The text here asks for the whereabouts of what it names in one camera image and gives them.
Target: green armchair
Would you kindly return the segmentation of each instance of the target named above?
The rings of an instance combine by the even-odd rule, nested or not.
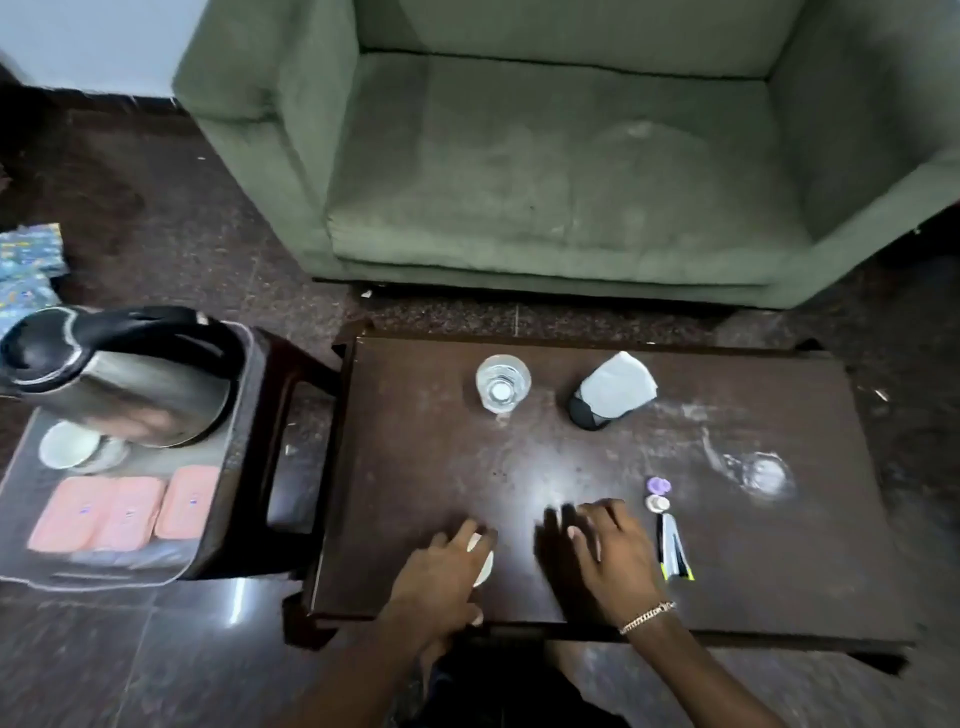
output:
[[[786,308],[960,200],[947,0],[210,0],[175,91],[309,274]]]

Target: bracelet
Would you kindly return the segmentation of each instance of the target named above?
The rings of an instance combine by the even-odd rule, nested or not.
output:
[[[677,608],[677,602],[675,601],[662,601],[659,606],[654,607],[649,612],[644,612],[642,615],[634,619],[629,624],[624,625],[620,628],[620,635],[627,634],[630,630],[636,629],[643,622],[653,619],[657,615],[661,615],[664,612],[669,612],[671,609]]]

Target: pink packet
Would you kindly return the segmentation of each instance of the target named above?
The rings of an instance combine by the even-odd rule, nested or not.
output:
[[[72,553],[89,548],[106,520],[116,482],[109,477],[65,478],[40,515],[27,548],[41,553]]]
[[[214,465],[187,465],[170,480],[156,534],[161,539],[199,539],[204,534],[213,494],[220,480]]]
[[[109,513],[91,548],[101,551],[136,551],[150,541],[163,498],[158,477],[118,477]]]

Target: purple bottle cap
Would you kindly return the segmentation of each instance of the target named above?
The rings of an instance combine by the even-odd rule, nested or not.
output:
[[[670,481],[664,477],[652,477],[647,480],[647,490],[655,496],[665,496],[670,492]]]

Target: coffee table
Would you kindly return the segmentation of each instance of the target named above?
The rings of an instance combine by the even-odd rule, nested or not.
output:
[[[487,633],[615,640],[568,553],[568,504],[623,498],[655,539],[644,483],[659,475],[696,577],[667,590],[704,642],[844,651],[895,669],[914,627],[843,365],[824,352],[633,347],[659,396],[579,429],[565,401],[616,351],[375,331],[350,342],[307,621],[373,619],[410,552],[470,515],[500,536],[475,597]],[[474,385],[494,353],[533,378],[499,418]],[[772,494],[744,483],[763,453],[788,475]]]

